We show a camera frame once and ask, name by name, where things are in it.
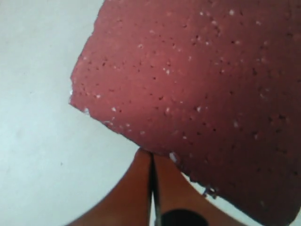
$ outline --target white surface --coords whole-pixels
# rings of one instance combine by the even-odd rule
[[[69,77],[101,4],[0,0],[1,226],[70,222],[107,194],[134,156],[135,144],[68,105]],[[221,198],[215,203],[258,225]]]

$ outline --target speckled surface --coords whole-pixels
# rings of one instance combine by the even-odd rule
[[[71,104],[286,225],[301,203],[300,58],[298,1],[107,0]]]

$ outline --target red speckled material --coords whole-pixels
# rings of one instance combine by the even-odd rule
[[[301,205],[298,0],[106,0],[71,104],[264,225]]]

